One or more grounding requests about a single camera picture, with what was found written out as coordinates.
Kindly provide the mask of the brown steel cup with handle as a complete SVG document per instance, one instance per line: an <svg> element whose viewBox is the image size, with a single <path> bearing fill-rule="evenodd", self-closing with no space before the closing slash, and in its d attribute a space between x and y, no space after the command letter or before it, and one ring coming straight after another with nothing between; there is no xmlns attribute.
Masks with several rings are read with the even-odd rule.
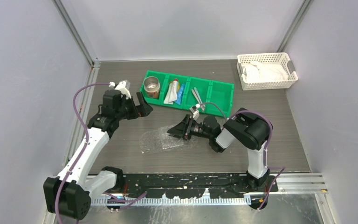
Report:
<svg viewBox="0 0 358 224"><path fill-rule="evenodd" d="M146 92L147 97L152 99L158 99L160 95L160 82L154 77L147 77L144 81L144 90Z"/></svg>

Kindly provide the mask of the clear oval acrylic tray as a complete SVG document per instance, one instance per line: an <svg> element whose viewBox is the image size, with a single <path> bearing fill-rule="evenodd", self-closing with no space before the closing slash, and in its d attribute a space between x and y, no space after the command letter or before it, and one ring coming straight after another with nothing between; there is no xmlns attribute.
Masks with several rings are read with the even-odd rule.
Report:
<svg viewBox="0 0 358 224"><path fill-rule="evenodd" d="M182 138L171 136L167 131L174 126L163 126L156 130L145 132L139 140L142 154L164 153L197 147L198 137L193 136L190 140L183 140Z"/></svg>

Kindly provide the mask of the clear acrylic toothbrush holder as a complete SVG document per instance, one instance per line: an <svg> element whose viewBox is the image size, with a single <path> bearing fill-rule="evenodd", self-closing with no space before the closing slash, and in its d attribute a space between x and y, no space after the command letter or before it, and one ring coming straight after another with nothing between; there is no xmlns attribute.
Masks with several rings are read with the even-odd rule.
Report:
<svg viewBox="0 0 358 224"><path fill-rule="evenodd" d="M196 147L198 144L198 138L196 141L184 141L172 137L167 133L167 130L175 125L163 126L158 129L158 148L161 151L182 150L191 147Z"/></svg>

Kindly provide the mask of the pink toothbrush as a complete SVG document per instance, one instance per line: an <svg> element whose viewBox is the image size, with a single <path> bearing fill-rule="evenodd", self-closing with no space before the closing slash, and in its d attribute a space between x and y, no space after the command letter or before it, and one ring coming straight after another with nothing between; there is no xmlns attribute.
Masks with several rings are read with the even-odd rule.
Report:
<svg viewBox="0 0 358 224"><path fill-rule="evenodd" d="M195 97L197 103L198 103L199 105L201 105L202 102L200 101L200 99L199 99L199 97L198 97L198 95L197 95L197 93L196 93L196 91L195 91L194 89L192 89L192 94L193 94L193 96Z"/></svg>

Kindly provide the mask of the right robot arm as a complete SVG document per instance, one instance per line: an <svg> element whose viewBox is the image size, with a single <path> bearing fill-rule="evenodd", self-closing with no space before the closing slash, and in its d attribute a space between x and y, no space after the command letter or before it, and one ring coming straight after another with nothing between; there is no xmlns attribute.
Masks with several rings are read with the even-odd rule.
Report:
<svg viewBox="0 0 358 224"><path fill-rule="evenodd" d="M206 116L199 123L193 115L186 115L167 133L184 140L190 140L193 136L208 139L209 146L217 153L224 152L235 140L239 141L248 154L248 187L257 192L266 186L270 173L266 150L272 131L272 123L262 114L240 108L223 125L214 116Z"/></svg>

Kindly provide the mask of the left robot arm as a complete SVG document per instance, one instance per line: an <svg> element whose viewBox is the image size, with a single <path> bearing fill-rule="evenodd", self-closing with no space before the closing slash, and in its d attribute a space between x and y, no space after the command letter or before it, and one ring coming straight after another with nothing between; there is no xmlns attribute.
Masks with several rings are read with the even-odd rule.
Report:
<svg viewBox="0 0 358 224"><path fill-rule="evenodd" d="M125 178L119 168L106 166L91 180L87 180L87 176L120 121L146 117L152 112L153 108L141 92L137 92L137 98L139 105L120 90L104 93L103 102L89 120L86 134L73 157L57 177L48 177L43 184L48 212L80 221L87 216L94 199L108 190L119 193L124 189Z"/></svg>

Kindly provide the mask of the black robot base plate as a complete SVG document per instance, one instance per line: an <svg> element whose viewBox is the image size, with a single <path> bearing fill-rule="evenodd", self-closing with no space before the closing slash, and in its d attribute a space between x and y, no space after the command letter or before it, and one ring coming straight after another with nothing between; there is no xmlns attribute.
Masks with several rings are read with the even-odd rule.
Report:
<svg viewBox="0 0 358 224"><path fill-rule="evenodd" d="M246 193L255 193L251 208L264 209L268 203L267 193L277 192L273 175L257 182L248 174L239 173L184 173L184 174L125 174L119 183L108 190L120 199L138 198L145 194L147 199L239 199Z"/></svg>

